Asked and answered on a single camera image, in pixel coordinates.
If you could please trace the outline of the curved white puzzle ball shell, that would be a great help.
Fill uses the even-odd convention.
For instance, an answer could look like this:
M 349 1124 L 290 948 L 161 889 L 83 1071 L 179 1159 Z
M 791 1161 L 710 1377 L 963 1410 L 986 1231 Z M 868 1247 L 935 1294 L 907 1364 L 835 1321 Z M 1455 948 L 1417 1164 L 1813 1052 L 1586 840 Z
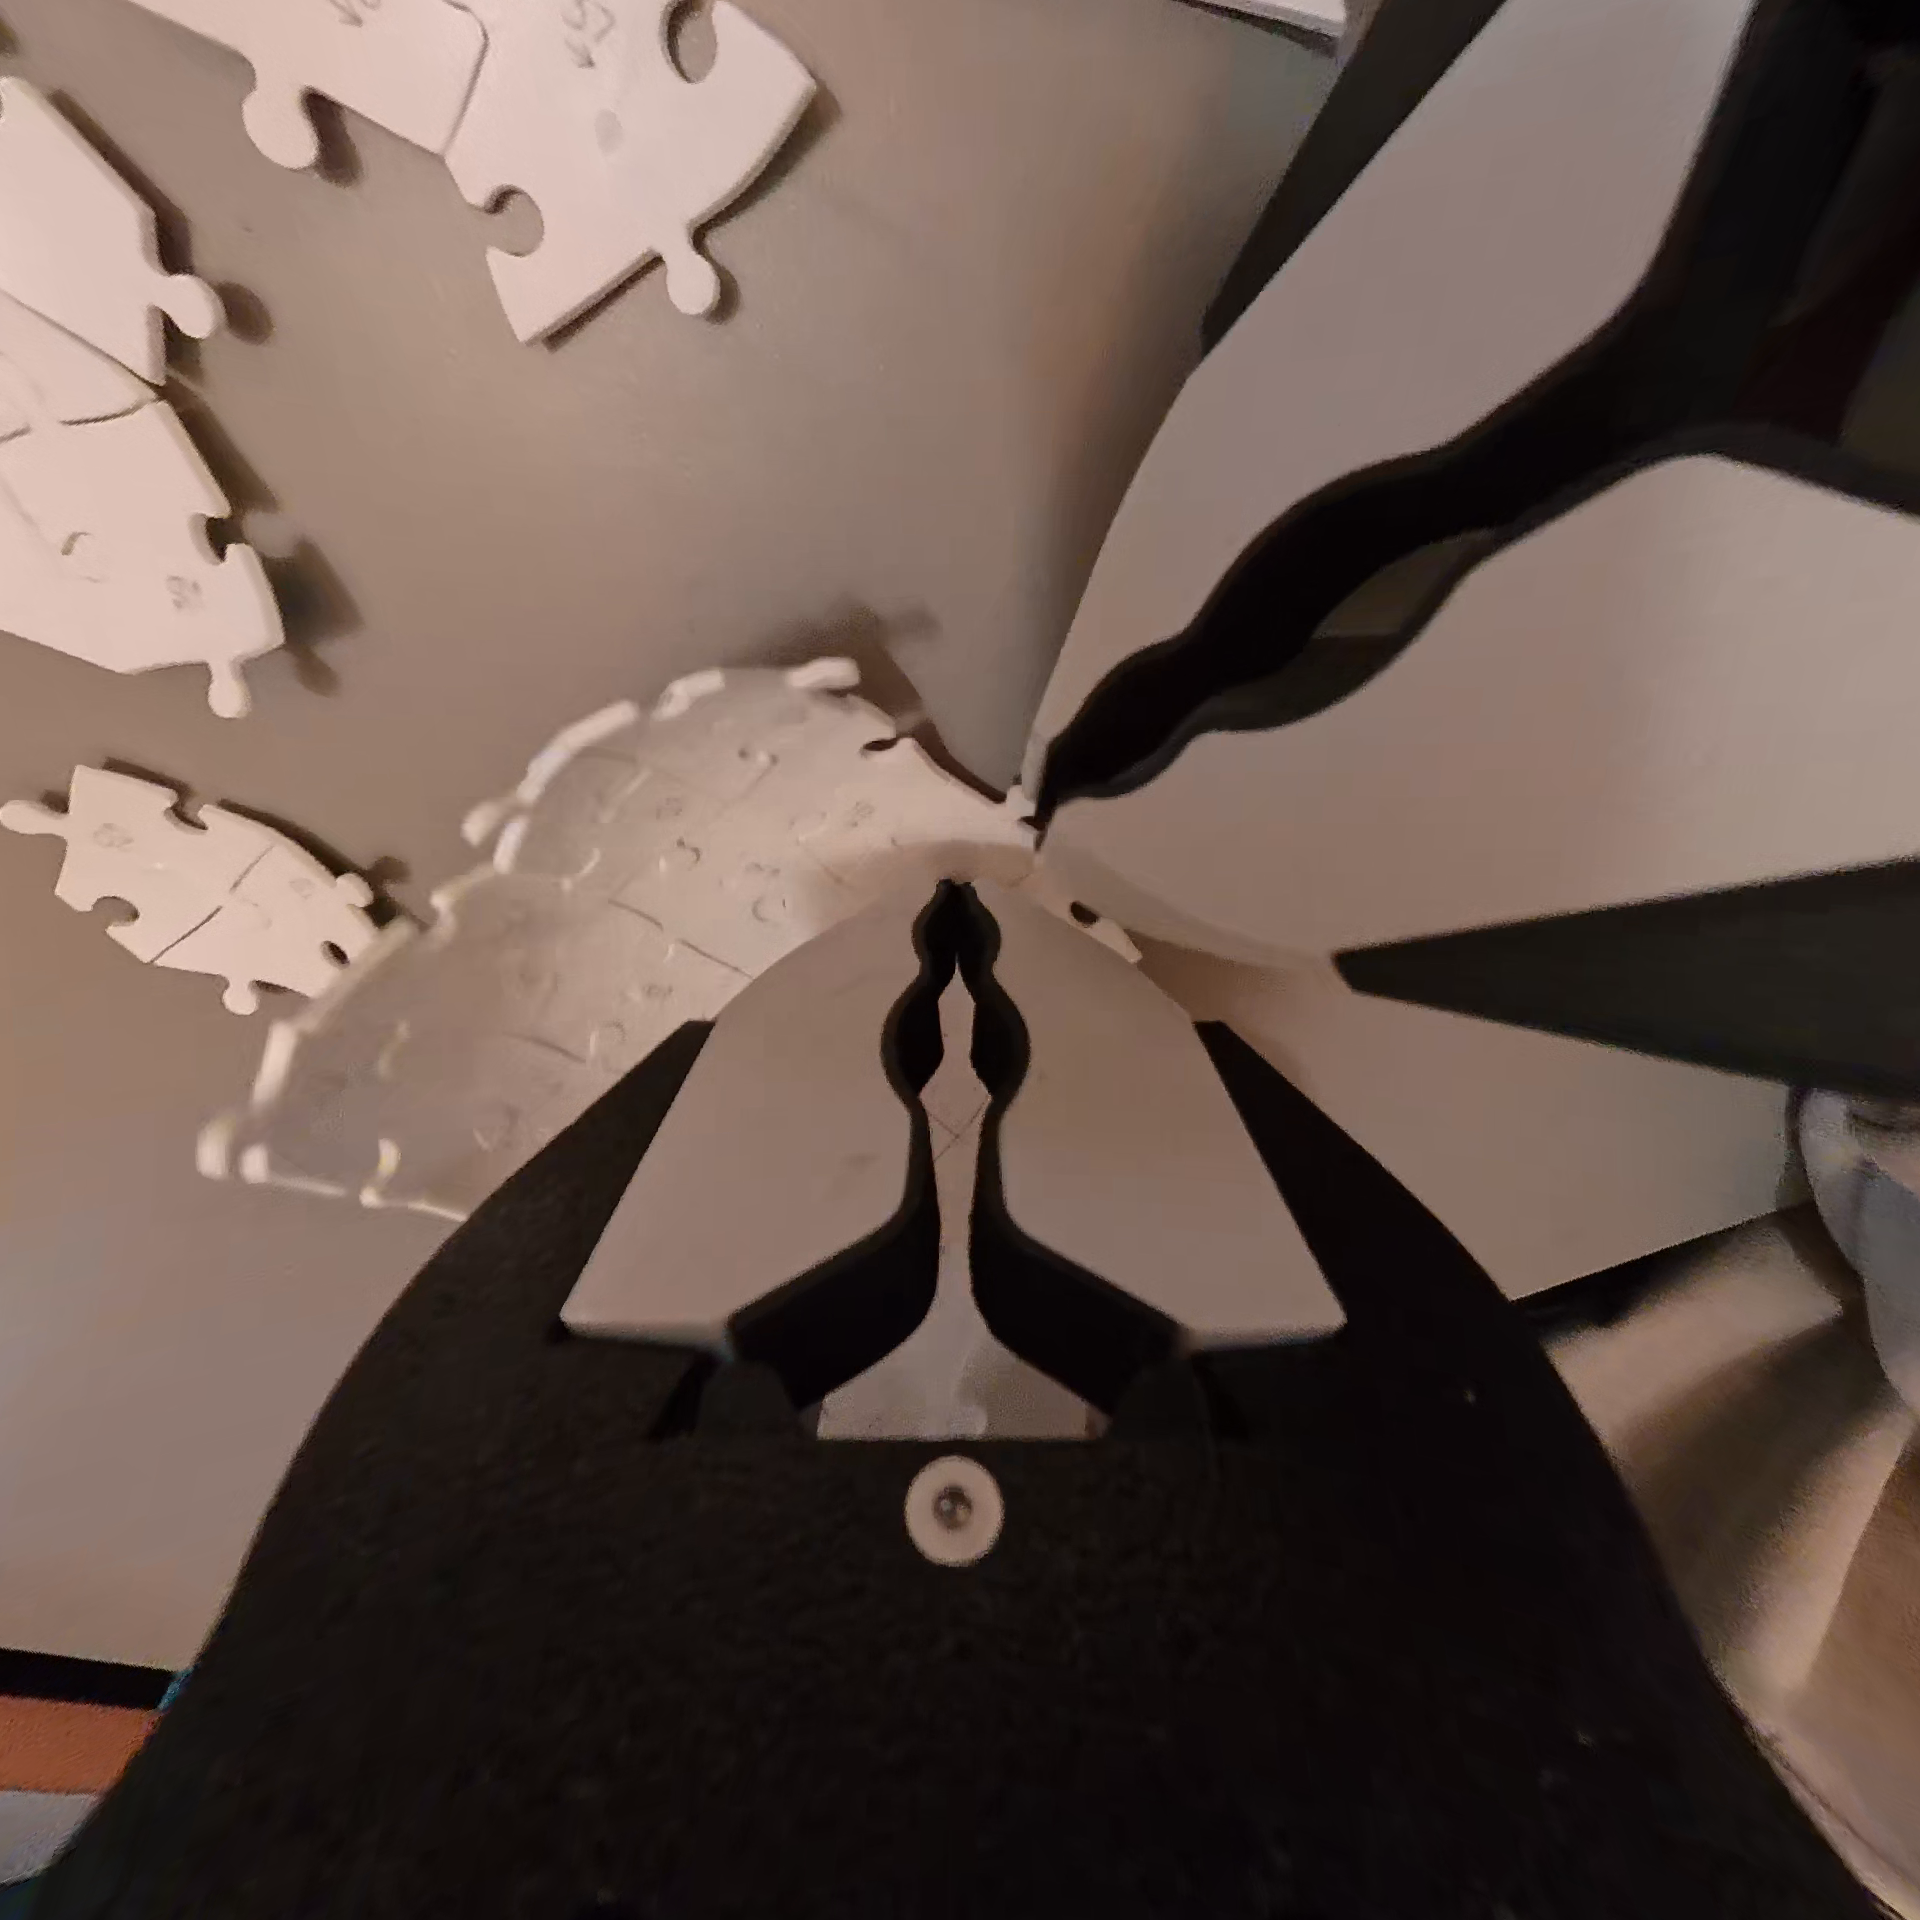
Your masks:
M 271 1024 L 198 1173 L 466 1217 L 686 1022 L 913 881 L 994 880 L 1135 959 L 843 655 L 710 666 L 555 734 L 474 806 L 466 872 Z

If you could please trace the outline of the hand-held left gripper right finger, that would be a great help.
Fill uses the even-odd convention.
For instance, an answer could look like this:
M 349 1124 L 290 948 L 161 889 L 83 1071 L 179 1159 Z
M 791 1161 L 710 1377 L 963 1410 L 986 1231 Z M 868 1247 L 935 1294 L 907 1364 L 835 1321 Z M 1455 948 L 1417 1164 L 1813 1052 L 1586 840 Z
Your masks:
M 1099 1412 L 1207 1353 L 1347 1314 L 1197 1024 L 1133 962 L 979 880 L 956 904 L 989 1093 L 970 1264 L 996 1342 Z

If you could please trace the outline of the orange striped rug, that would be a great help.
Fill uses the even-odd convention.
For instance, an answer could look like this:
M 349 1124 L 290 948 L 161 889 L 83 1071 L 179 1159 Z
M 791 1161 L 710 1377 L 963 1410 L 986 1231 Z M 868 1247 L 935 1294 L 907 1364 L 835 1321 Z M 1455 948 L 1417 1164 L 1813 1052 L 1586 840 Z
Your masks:
M 31 1881 L 73 1839 L 149 1738 L 157 1710 L 3 1697 L 3 1886 Z

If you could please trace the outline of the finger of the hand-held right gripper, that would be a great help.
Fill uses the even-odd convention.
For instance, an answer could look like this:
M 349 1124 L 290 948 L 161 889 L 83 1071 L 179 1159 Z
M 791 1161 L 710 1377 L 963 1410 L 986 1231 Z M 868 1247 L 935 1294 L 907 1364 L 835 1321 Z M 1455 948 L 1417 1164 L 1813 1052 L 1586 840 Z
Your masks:
M 1735 417 L 1859 143 L 1859 4 L 1381 4 L 1097 552 L 1039 816 L 1263 727 L 1388 565 Z
M 1915 856 L 1915 508 L 1815 456 L 1627 468 L 1332 706 L 1062 801 L 1044 861 L 1149 938 L 1278 962 Z

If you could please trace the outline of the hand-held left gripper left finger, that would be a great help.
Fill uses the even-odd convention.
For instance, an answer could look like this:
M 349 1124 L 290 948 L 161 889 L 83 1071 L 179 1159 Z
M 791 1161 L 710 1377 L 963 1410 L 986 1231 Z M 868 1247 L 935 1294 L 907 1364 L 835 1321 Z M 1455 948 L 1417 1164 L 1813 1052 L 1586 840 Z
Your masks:
M 805 1408 L 929 1314 L 942 1212 L 922 1093 L 963 886 L 861 906 L 710 1024 L 562 1324 L 770 1369 Z

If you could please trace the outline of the white three-piece puzzle section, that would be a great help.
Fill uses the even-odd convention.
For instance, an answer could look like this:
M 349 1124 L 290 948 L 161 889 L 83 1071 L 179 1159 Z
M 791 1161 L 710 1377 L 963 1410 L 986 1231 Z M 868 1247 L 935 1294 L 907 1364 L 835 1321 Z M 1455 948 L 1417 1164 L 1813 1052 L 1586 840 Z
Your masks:
M 284 642 L 267 569 L 214 551 L 228 500 L 175 409 L 106 352 L 3 297 L 3 630 L 143 674 L 194 665 L 221 717 Z

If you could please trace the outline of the small white two-piece puzzle section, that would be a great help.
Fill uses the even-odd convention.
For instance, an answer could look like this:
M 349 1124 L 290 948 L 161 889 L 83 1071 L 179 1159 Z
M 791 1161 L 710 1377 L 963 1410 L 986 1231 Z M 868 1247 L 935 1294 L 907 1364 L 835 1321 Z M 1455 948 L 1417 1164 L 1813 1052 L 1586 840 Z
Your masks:
M 365 877 L 227 806 L 185 816 L 143 777 L 76 766 L 61 806 L 9 799 L 3 825 L 60 838 L 55 895 L 78 911 L 121 902 L 108 934 L 142 965 L 217 978 L 235 1016 L 262 992 L 326 993 L 377 936 Z

